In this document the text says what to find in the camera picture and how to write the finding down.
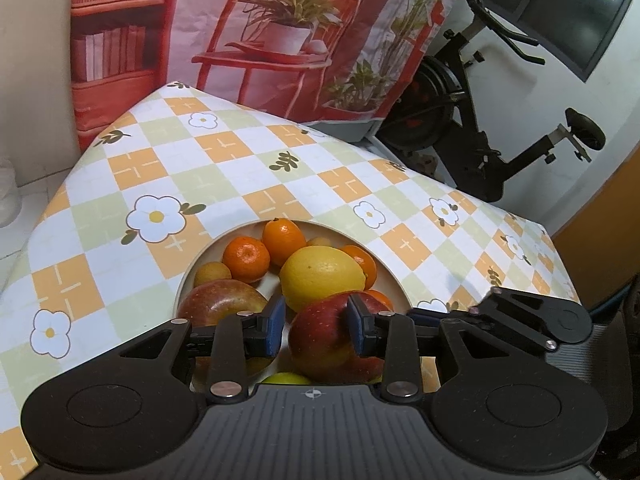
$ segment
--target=yellow flower center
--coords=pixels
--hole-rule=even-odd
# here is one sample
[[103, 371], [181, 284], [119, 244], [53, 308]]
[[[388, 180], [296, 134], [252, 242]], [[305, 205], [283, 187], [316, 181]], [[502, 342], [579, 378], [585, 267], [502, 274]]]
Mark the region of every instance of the yellow flower center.
[[152, 211], [151, 213], [149, 213], [149, 221], [153, 222], [154, 224], [159, 224], [162, 220], [164, 220], [164, 213], [161, 213], [159, 211]]

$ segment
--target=red chair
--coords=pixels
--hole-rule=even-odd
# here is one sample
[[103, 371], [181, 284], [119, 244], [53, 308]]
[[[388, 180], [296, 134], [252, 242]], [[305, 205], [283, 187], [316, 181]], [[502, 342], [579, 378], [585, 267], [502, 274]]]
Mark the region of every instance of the red chair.
[[255, 56], [252, 56], [252, 54], [241, 52], [233, 47], [228, 47], [225, 50], [220, 49], [218, 42], [220, 41], [225, 27], [231, 17], [234, 18], [235, 22], [237, 22], [238, 19], [245, 20], [246, 22], [242, 29], [240, 38], [235, 40], [234, 43], [251, 43], [258, 40], [263, 28], [266, 26], [266, 22], [254, 23], [253, 25], [249, 24], [252, 17], [254, 17], [254, 14], [252, 12], [242, 12], [243, 10], [251, 7], [249, 4], [244, 4], [238, 0], [227, 0], [223, 7], [222, 15], [220, 16], [213, 32], [213, 36], [211, 37], [211, 41], [209, 42], [209, 46], [207, 47], [207, 51], [202, 54], [198, 54], [191, 59], [192, 63], [202, 63], [200, 72], [198, 73], [196, 88], [204, 90], [212, 66], [241, 68], [244, 73], [242, 75], [242, 82], [240, 84], [237, 102], [238, 104], [243, 104], [253, 70], [296, 72], [298, 73], [298, 77], [295, 83], [295, 92], [284, 113], [284, 117], [286, 118], [291, 113], [291, 110], [300, 95], [306, 72], [309, 70], [321, 70], [320, 84], [316, 90], [314, 102], [314, 107], [317, 107], [320, 91], [322, 86], [324, 86], [324, 74], [327, 67], [331, 65], [335, 46], [338, 43], [338, 40], [340, 40], [345, 29], [349, 27], [350, 23], [353, 21], [353, 17], [358, 12], [360, 0], [334, 0], [334, 6], [338, 10], [337, 16], [340, 18], [341, 24], [331, 25], [327, 28], [318, 28], [313, 35], [314, 40], [324, 41], [328, 51], [326, 56], [322, 56], [322, 59], [316, 59], [312, 62], [305, 62], [303, 64], [288, 64], [260, 60]]

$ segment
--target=checkered tablecloth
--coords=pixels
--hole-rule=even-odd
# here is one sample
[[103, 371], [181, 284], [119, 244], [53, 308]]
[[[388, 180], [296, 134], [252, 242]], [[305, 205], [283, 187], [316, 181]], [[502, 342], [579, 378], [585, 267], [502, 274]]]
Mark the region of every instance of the checkered tablecloth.
[[[150, 215], [156, 209], [161, 219]], [[491, 285], [577, 300], [540, 225], [306, 126], [172, 83], [82, 156], [0, 298], [0, 478], [34, 467], [18, 426], [34, 388], [169, 319], [205, 245], [277, 216], [355, 238], [417, 306], [468, 308]]]

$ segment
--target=white wall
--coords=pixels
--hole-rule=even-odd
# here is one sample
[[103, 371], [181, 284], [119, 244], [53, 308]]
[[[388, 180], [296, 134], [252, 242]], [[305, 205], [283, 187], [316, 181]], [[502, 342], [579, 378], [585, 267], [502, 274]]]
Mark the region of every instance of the white wall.
[[78, 160], [69, 9], [70, 0], [0, 0], [0, 154], [19, 185]]
[[[466, 2], [457, 0], [442, 29], [457, 32], [470, 21]], [[443, 42], [436, 38], [430, 54]], [[586, 83], [544, 48], [523, 45], [522, 49], [544, 57], [546, 65], [524, 62], [490, 30], [478, 34], [465, 50], [468, 55], [480, 50], [486, 59], [468, 70], [468, 78], [478, 123], [486, 130], [490, 145], [508, 160], [564, 123], [567, 107], [590, 116], [607, 135], [605, 148], [590, 152], [591, 164], [578, 160], [572, 145], [564, 140], [554, 149], [558, 158], [554, 163], [546, 165], [540, 159], [505, 184], [498, 206], [542, 222], [554, 232], [640, 140], [640, 128], [633, 127], [631, 121], [627, 124], [640, 102], [640, 0], [632, 2]]]

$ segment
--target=bookshelf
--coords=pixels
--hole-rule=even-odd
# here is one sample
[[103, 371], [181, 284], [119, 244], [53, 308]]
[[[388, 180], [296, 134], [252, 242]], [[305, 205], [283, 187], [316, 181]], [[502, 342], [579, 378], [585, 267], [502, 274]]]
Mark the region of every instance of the bookshelf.
[[176, 0], [71, 0], [71, 91], [80, 147], [166, 82]]

